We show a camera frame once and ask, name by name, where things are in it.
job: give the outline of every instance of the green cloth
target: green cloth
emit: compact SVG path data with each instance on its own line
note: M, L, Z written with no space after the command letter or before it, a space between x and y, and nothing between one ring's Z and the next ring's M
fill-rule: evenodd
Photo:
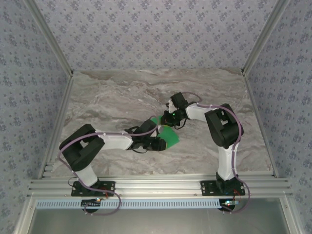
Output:
M156 118L152 118L152 121L154 123L160 123L160 118L161 116L158 116L158 121ZM165 140L167 143L166 149L169 149L171 146L177 144L180 141L179 136L172 130L171 127L167 125L162 125L161 127L162 131L159 133L158 137Z

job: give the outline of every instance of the patterned wallpaper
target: patterned wallpaper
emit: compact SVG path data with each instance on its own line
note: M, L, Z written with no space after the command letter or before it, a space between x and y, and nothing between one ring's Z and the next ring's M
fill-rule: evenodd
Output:
M36 0L73 70L241 68L276 0Z
M312 2L292 0L249 78L281 176L312 234Z
M13 232L67 82L22 0L0 1L0 233Z

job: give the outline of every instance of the marble table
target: marble table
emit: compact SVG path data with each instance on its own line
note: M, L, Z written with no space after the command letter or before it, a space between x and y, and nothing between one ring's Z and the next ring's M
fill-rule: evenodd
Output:
M85 123L103 131L140 125L151 115L162 115L170 96L196 92L203 104L229 103L245 134L237 153L238 171L272 170L242 75L221 69L132 70L75 72L60 142ZM188 101L196 97L186 95ZM180 142L162 152L100 151L91 163L98 176L215 173L217 146L207 123L187 121L175 130ZM71 176L56 161L52 177Z

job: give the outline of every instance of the gray floor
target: gray floor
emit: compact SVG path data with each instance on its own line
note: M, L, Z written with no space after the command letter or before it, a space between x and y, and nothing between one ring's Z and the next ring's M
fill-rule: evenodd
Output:
M85 123L103 131L121 131L140 125L151 115L162 115L171 95L190 91L202 96L204 104L229 103L237 114L245 130L237 153L239 171L271 170L242 78L221 69L76 72L61 141ZM192 96L187 99L197 100ZM180 142L166 151L146 154L100 151L92 166L98 176L217 171L217 146L207 123L189 120L176 132ZM71 176L71 173L56 162L52 176Z
M217 209L120 210L86 216L82 210L36 210L29 234L288 234L279 199L253 199L242 213Z

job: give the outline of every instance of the floral wallpaper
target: floral wallpaper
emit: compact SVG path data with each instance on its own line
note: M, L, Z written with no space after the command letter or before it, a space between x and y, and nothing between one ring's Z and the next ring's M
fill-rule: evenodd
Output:
M73 70L241 68L276 0L36 0Z
M312 2L292 0L249 79L281 176L312 233Z
M67 76L22 0L0 1L0 233L10 234L50 137Z

